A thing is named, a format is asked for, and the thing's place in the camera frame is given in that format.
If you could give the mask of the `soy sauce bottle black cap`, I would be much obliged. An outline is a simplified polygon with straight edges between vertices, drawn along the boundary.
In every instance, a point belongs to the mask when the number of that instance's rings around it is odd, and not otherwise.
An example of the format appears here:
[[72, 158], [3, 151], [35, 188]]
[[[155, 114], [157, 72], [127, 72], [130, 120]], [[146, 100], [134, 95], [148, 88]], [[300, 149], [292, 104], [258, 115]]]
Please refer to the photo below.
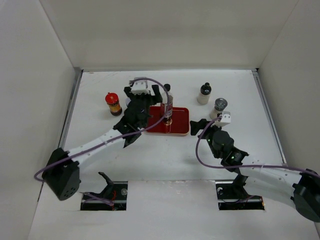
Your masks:
[[165, 125], [169, 126], [172, 124], [173, 115], [173, 100], [174, 97], [171, 93], [171, 85], [166, 83], [164, 85], [165, 92], [162, 96], [162, 103], [160, 104], [160, 116], [163, 117], [162, 121]]

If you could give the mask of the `clear top salt grinder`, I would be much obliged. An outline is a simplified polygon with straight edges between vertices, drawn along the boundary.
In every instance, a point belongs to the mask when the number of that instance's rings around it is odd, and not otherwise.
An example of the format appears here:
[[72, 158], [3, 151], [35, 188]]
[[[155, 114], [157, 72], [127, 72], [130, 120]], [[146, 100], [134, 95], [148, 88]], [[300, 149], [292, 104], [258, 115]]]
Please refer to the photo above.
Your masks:
[[223, 111], [224, 109], [228, 106], [228, 102], [226, 99], [220, 97], [217, 98], [214, 102], [214, 107], [212, 111], [210, 112], [210, 118], [213, 120], [217, 118]]

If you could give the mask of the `small white lid jar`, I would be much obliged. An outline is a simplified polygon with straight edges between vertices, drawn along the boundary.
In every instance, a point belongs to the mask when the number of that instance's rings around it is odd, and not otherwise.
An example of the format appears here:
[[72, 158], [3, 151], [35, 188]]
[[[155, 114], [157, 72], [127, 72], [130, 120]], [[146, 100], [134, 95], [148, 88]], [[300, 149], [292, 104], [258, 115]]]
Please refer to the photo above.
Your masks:
[[129, 105], [130, 102], [131, 102], [131, 99], [130, 99], [130, 98], [126, 98], [126, 99], [125, 99], [125, 104], [126, 104], [127, 107], [128, 107], [128, 105]]

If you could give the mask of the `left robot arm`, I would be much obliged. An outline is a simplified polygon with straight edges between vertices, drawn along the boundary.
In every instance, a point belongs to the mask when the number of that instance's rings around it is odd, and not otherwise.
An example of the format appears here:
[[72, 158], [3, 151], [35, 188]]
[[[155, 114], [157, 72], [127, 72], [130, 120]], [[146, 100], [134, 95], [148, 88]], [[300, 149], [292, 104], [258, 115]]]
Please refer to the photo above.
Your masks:
[[148, 86], [146, 79], [132, 81], [124, 88], [129, 103], [122, 118], [102, 136], [79, 147], [55, 149], [41, 177], [60, 201], [65, 201], [78, 191], [91, 192], [94, 197], [108, 199], [112, 186], [100, 182], [95, 190], [81, 181], [85, 168], [107, 158], [113, 150], [122, 150], [133, 144], [148, 129], [150, 107], [162, 103], [160, 83]]

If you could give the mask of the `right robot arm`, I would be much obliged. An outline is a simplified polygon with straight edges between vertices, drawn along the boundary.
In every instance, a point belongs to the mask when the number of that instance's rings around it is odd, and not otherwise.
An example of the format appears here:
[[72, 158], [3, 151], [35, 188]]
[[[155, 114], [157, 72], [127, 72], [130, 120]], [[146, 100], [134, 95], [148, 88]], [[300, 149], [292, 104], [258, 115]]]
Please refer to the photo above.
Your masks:
[[255, 160], [247, 152], [234, 146], [234, 139], [217, 126], [219, 117], [208, 121], [190, 122], [190, 134], [205, 140], [219, 165], [200, 164], [211, 169], [224, 169], [237, 176], [232, 192], [238, 198], [246, 195], [267, 197], [294, 208], [304, 218], [320, 221], [320, 176], [311, 169], [286, 165], [269, 165]]

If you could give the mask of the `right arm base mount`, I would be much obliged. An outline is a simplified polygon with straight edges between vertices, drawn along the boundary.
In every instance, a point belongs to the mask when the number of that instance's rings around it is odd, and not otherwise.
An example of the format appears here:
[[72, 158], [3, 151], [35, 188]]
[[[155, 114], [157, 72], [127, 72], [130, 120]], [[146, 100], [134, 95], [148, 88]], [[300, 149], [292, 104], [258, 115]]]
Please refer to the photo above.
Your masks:
[[265, 210], [261, 196], [250, 195], [245, 191], [246, 179], [245, 176], [237, 176], [234, 180], [218, 180], [215, 182], [219, 210]]

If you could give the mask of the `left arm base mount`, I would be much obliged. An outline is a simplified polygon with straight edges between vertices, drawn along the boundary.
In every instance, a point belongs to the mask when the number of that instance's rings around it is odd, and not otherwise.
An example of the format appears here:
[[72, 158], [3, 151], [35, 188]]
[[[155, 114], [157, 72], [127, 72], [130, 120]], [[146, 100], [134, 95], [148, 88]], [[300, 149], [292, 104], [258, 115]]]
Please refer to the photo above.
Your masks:
[[127, 209], [128, 182], [112, 181], [105, 173], [98, 173], [106, 182], [100, 193], [82, 195], [81, 211], [125, 211]]

